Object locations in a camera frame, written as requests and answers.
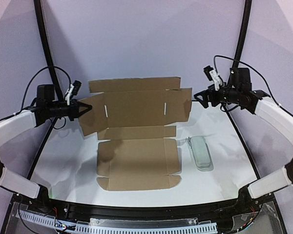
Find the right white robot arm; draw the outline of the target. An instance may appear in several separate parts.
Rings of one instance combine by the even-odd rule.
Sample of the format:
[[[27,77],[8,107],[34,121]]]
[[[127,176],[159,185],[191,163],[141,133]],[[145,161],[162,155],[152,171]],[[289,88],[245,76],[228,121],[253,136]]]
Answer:
[[[231,68],[228,83],[210,66],[205,67],[203,71],[213,84],[195,94],[194,98],[204,108],[216,107],[219,104],[236,104],[261,121],[251,134],[261,138],[253,140],[257,143],[260,153],[264,156],[293,153],[293,116],[277,104],[271,94],[252,88],[248,68]],[[287,158],[289,162],[286,165],[240,188],[233,207],[250,207],[273,192],[293,186],[293,156]]]

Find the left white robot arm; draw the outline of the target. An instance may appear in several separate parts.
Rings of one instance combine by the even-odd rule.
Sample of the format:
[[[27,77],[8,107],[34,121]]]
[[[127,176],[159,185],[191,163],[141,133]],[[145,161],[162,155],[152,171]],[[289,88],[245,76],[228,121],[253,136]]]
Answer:
[[[18,135],[39,127],[51,118],[67,117],[73,121],[92,110],[92,106],[74,99],[81,87],[81,82],[74,81],[69,85],[64,100],[55,100],[52,84],[37,87],[37,96],[28,107],[0,120],[0,147]],[[6,190],[31,199],[40,208],[51,206],[48,189],[9,169],[0,160],[0,186]]]

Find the brown cardboard box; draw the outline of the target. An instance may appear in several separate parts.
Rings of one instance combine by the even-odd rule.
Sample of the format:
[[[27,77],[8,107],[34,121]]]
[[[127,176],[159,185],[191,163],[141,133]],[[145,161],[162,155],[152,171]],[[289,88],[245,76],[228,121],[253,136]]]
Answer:
[[[97,134],[97,182],[106,191],[170,189],[180,181],[176,124],[187,122],[192,89],[179,77],[91,80],[92,108],[79,117]]]

